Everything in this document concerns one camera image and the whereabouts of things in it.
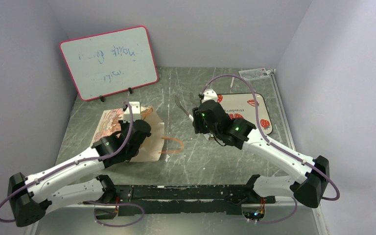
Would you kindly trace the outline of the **metal serving tongs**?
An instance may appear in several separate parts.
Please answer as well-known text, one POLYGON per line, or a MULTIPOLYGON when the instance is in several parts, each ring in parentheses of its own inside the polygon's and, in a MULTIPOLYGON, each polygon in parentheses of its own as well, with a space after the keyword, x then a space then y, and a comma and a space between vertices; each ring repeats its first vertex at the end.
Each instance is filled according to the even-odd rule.
MULTIPOLYGON (((202 93, 198 94, 198 97, 195 98, 193 95, 191 95, 191 101, 193 101, 193 104, 194 104, 194 107, 199 107, 201 103, 201 95, 202 93)), ((178 98, 178 96, 175 96, 174 97, 174 101, 175 101, 175 104, 177 105, 178 108, 180 108, 184 113, 185 115, 189 118, 189 120, 191 121, 191 125, 193 124, 193 116, 192 116, 192 109, 191 111, 189 111, 181 102, 181 100, 178 98)), ((208 134, 201 134, 203 135, 207 140, 210 140, 210 139, 214 139, 216 140, 216 136, 214 134, 211 134, 211 133, 208 133, 208 134)))

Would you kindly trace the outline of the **paper bag with orange handles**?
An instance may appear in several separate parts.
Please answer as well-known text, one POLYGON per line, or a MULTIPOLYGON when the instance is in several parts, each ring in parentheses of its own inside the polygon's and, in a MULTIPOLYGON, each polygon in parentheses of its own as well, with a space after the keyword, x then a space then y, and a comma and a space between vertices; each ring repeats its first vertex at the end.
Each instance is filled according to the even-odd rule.
MULTIPOLYGON (((123 114, 124 111, 121 108, 103 111, 90 144, 121 130, 119 121, 123 120, 123 114)), ((184 150, 184 144, 181 140, 165 136, 165 123, 152 106, 141 107, 141 118, 151 126, 152 135, 139 147, 139 153, 132 158, 132 162, 155 162, 160 159, 162 154, 169 155, 184 150), (163 150, 166 140, 178 143, 179 148, 163 150)))

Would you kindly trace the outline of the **strawberry print tray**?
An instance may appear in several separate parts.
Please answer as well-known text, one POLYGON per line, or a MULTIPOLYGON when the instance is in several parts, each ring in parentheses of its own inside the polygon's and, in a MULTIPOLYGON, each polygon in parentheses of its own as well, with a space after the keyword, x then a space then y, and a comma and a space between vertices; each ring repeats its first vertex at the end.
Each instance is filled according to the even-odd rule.
POLYGON ((252 94, 218 94, 218 103, 224 108, 231 119, 243 118, 252 122, 255 126, 260 125, 267 135, 273 131, 272 121, 268 114, 265 101, 260 94, 256 94, 257 103, 252 94), (256 121, 256 107, 258 109, 258 123, 256 121))

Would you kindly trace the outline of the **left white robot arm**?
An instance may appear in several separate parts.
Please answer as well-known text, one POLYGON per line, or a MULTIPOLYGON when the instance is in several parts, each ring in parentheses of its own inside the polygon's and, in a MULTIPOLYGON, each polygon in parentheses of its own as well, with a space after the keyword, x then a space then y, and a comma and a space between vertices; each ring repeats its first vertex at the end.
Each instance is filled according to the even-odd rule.
POLYGON ((120 121, 120 130, 95 141, 77 156, 41 173, 9 179, 8 197, 18 227, 31 225, 46 214, 75 203, 91 201, 108 204, 116 201, 117 190, 107 175, 98 175, 84 183, 84 176, 135 157, 151 126, 144 120, 120 121))

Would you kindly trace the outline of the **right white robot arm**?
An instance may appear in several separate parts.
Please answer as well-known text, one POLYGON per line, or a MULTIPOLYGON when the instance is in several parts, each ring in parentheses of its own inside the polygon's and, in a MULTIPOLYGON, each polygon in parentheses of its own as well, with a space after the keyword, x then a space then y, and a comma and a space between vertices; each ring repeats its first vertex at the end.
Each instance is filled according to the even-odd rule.
POLYGON ((300 154, 272 138, 264 138, 258 128, 243 118, 230 118, 222 106, 207 100, 192 109, 196 133, 210 133, 227 146, 262 157, 287 173, 283 177, 259 176, 245 189, 245 198, 255 203, 262 197, 293 197, 300 204, 317 208, 329 177, 329 162, 318 156, 300 154))

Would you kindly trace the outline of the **white card on table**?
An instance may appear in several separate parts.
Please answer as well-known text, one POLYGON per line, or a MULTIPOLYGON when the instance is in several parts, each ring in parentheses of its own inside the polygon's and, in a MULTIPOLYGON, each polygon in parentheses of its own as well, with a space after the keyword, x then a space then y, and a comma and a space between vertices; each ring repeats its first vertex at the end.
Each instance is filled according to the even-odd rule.
POLYGON ((247 81, 254 81, 259 79, 270 78, 272 70, 267 70, 265 68, 241 70, 238 72, 240 77, 247 81))

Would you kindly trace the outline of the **red framed whiteboard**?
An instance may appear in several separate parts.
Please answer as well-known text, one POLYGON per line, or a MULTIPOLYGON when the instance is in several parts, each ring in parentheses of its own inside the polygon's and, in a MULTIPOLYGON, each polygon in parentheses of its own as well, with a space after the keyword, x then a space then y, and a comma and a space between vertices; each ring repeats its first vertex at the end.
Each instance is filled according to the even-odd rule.
POLYGON ((148 30, 142 25, 63 41, 59 48, 83 101, 159 81, 148 30))

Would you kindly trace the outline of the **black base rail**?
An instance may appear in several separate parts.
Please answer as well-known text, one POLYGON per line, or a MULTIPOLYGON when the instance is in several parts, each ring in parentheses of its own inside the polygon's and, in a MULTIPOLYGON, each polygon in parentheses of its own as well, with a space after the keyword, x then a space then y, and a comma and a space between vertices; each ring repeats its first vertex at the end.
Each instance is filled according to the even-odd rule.
POLYGON ((262 198, 247 185, 116 185, 97 199, 98 203, 118 203, 119 216, 140 214, 225 213, 241 215, 247 204, 275 203, 274 196, 262 198))

